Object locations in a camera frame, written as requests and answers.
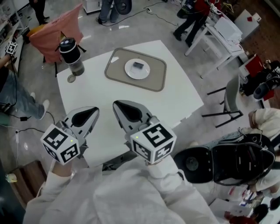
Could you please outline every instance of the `pink chair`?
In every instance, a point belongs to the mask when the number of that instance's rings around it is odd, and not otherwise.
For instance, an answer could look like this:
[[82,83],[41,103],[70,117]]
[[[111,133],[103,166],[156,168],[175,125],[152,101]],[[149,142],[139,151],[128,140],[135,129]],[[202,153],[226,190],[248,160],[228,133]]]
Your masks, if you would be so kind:
[[31,44],[44,55],[44,62],[55,63],[57,75],[57,62],[61,61],[59,50],[56,51],[62,37],[73,37],[78,47],[83,34],[79,29],[78,16],[82,4],[77,5],[73,10],[62,14],[57,19],[46,24],[43,29],[29,37]]

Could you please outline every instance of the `tiled floor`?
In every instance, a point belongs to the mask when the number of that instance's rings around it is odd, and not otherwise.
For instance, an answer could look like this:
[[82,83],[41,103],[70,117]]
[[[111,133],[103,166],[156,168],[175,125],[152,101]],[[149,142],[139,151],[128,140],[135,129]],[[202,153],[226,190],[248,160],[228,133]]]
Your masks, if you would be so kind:
[[[129,15],[141,11],[145,6],[152,5],[158,1],[159,0],[134,0],[133,10]],[[48,0],[45,6],[45,16],[50,16],[51,19],[54,19],[61,13],[72,9],[79,2],[79,0]],[[150,8],[153,13],[156,13],[159,17],[169,22],[174,24],[183,22],[183,20],[176,17],[176,13],[180,9],[179,6],[170,3],[161,3]],[[30,12],[32,19],[29,22],[29,26],[33,28],[38,24],[34,11],[30,10]],[[223,110],[223,106],[219,105],[219,102],[223,101],[223,92],[211,96],[207,96],[206,93],[224,87],[234,75],[238,74],[237,61],[233,61],[222,70],[216,70],[208,77],[201,79],[199,73],[206,71],[217,59],[211,50],[207,52],[203,51],[203,43],[198,44],[191,54],[185,57],[184,53],[187,50],[185,42],[178,42],[172,35],[172,32],[176,29],[175,26],[158,19],[154,15],[148,15],[146,12],[142,12],[112,27],[99,25],[95,21],[97,16],[98,14],[86,15],[83,10],[80,12],[79,24],[84,34],[84,39],[80,45],[87,50],[86,53],[82,54],[82,60],[114,50],[118,47],[161,40],[177,59],[201,96],[204,106],[194,112],[191,117],[183,120],[182,123],[175,128],[175,132],[178,135],[176,143],[177,150],[185,148],[188,143],[194,140],[199,143],[207,143],[224,134],[236,131],[238,127],[249,125],[247,114],[251,110],[258,108],[258,105],[248,98],[242,98],[243,106],[241,110],[244,116],[221,128],[216,129],[215,125],[228,119],[229,117],[227,115],[224,117],[201,117],[203,113],[221,112]],[[65,63],[61,63],[58,66],[59,71],[66,68],[67,66]],[[51,105],[49,111],[54,115],[56,121],[64,118],[66,114],[63,108],[57,79],[55,78],[54,65],[43,63],[42,54],[31,44],[24,45],[23,47],[19,80],[28,91],[37,93],[37,100],[39,102],[43,102],[43,100],[47,98],[50,100]],[[13,117],[10,119],[10,125],[16,126],[20,130],[29,127],[46,130],[51,123],[52,118],[48,114],[43,120],[31,118],[26,122],[20,122]],[[25,165],[38,159],[42,162],[45,170],[49,169],[51,158],[44,151],[40,143],[41,135],[41,133],[34,130],[20,133],[19,165]],[[16,166],[15,158],[17,156],[17,145],[15,143],[15,129],[8,129],[0,126],[0,141],[0,158],[5,170],[8,172]]]

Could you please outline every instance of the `person in white shirt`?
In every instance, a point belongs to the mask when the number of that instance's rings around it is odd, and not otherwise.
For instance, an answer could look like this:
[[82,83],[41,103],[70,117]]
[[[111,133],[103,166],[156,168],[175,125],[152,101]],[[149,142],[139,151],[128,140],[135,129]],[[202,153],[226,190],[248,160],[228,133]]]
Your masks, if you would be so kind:
[[[280,134],[280,110],[278,109],[265,108],[253,111],[249,113],[249,122],[250,128],[243,129],[243,132],[260,133],[262,131],[262,134],[270,140]],[[276,151],[276,161],[280,161],[278,154],[279,151]],[[280,170],[271,170],[265,177],[252,184],[250,190],[261,191],[266,197],[278,198],[280,196]]]
[[23,224],[218,224],[169,155],[154,165],[136,157],[115,171],[55,163]]

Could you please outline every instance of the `plate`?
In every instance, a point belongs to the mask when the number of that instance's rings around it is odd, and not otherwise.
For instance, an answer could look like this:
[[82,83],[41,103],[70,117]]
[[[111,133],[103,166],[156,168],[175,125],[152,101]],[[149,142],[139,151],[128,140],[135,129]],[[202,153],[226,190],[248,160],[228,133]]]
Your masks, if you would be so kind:
[[[135,62],[143,64],[142,69],[134,67],[133,64]],[[138,58],[129,60],[125,64],[124,70],[129,77],[137,80],[147,78],[150,74],[150,66],[148,65],[148,63]]]

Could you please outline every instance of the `small white table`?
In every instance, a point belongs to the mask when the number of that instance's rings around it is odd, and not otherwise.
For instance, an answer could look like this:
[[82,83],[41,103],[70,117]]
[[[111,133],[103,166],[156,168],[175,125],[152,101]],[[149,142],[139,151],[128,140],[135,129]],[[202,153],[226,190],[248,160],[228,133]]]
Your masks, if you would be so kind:
[[238,55],[244,53],[243,48],[238,44],[234,45],[228,42],[226,39],[223,38],[223,36],[215,29],[214,26],[211,26],[209,24],[206,24],[205,29],[202,31],[202,33],[198,36],[198,38],[193,42],[192,46],[187,50],[185,53],[185,56],[188,56],[191,51],[195,48],[195,46],[198,44],[198,42],[201,39],[204,39],[207,44],[211,47],[213,45],[213,42],[205,35],[207,31],[210,32],[210,34],[218,40],[218,42],[225,47],[227,50],[226,53],[224,53],[221,58],[212,66],[211,69],[208,69],[207,72],[203,75],[201,75],[201,78],[204,78],[206,75],[213,72],[215,69],[220,69],[223,66],[230,63],[234,58],[236,58]]
[[99,119],[87,136],[89,148],[84,153],[90,167],[103,164],[129,150],[124,145],[125,132],[120,128],[112,109],[114,101],[141,103],[170,127],[175,127],[180,120],[203,105],[184,70],[160,40],[129,46],[127,49],[152,55],[166,62],[166,79],[162,91],[153,92],[106,78],[104,71],[113,51],[84,61],[85,72],[73,83],[67,82],[71,74],[69,69],[57,75],[66,113],[85,106],[100,109]]

